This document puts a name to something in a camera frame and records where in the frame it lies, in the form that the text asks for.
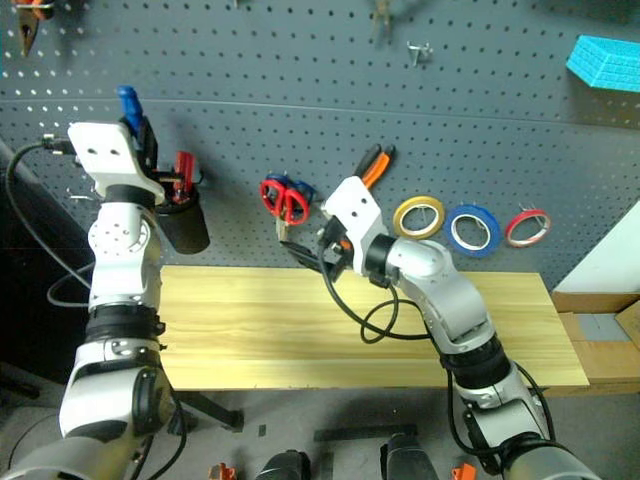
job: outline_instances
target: blue sponge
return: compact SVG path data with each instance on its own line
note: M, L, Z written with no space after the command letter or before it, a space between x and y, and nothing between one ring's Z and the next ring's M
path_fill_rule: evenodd
M590 87L640 92L640 43L581 35L567 68Z

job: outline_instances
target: gray pegboard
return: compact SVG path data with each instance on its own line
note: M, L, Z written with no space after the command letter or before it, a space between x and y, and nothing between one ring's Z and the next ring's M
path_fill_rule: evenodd
M240 1L58 2L27 59L6 9L0 136L16 148L72 121L113 121L115 85L135 85L161 164L183 149L206 171L212 244L173 263L293 265L260 180L286 170L326 196L374 141L399 151L374 191L388 225L416 194L476 202L503 227L520 202L552 214L544 242L455 254L464 270L540 271L552 287L638 198L640 97L591 90L564 67L577 34L640 41L635 2L397 0L389 43L371 40L368 2ZM412 68L407 40L429 41L433 59ZM66 193L88 192L82 171L29 163L87 228L96 207ZM321 223L316 209L291 236L313 246Z
M4 14L0 100L110 99L125 82L155 99L639 126L637 95L564 65L579 34L640 41L636 1L396 0L375 40L373 0L239 1L59 1L27 59ZM432 61L412 68L407 41Z

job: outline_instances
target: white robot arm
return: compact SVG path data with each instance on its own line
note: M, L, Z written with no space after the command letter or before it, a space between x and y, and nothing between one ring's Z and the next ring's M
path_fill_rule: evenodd
M7 480L123 478L174 409L158 343L164 324L153 211L164 189L142 172L124 125L76 123L69 137L104 198L89 230L96 257L89 322L62 401L63 439L25 457Z
M518 366L506 356L482 296L455 269L447 249L432 241L390 237L380 208L357 176L340 184L323 211L334 222L328 230L336 230L337 220L337 230L350 241L354 271L373 283L398 286L420 308L465 406L473 446L465 446L454 430L461 448L477 455L488 473L508 480L599 480L555 442L540 399L529 393ZM332 241L321 239L321 254ZM324 262L319 264L331 289Z

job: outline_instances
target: metal hook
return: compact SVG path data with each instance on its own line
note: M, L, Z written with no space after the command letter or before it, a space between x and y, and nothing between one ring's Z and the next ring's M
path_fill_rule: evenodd
M407 42L407 48L409 49L409 55L413 60L413 66L417 67L418 62L422 59L422 62L426 62L431 54L433 54L433 48L426 42L424 45L414 45L411 42Z
M518 202L518 206L520 207L520 210L522 210L523 212L526 212L527 210L535 210L536 209L536 206L533 203L530 203L529 207L525 207L524 205L522 205L522 203ZM542 220L540 220L539 217L533 217L533 219L540 226L540 228L544 228L544 223L542 223Z

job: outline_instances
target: scissors handle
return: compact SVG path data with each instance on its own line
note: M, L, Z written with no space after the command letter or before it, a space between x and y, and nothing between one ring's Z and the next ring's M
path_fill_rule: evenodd
M267 178L260 183L262 203L274 217L279 217L282 214L286 192L287 187L275 179Z
M289 225L301 225L309 218L309 202L305 196L294 188L289 188L284 195L285 217Z

